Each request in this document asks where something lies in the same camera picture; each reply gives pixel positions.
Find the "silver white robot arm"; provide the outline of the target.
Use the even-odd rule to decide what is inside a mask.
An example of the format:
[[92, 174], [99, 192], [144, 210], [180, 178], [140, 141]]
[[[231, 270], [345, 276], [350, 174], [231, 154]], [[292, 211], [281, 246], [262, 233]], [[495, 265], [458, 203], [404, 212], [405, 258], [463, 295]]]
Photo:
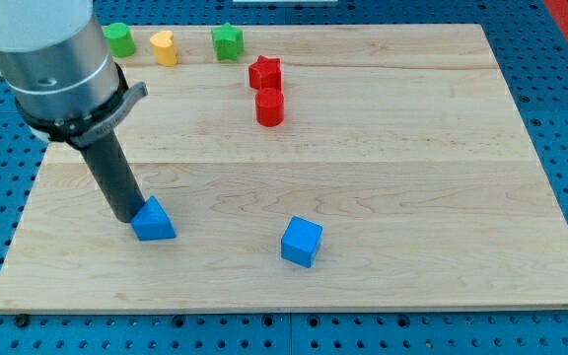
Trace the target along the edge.
[[0, 73], [36, 134], [77, 149], [112, 134], [147, 94], [127, 85], [91, 0], [0, 0]]

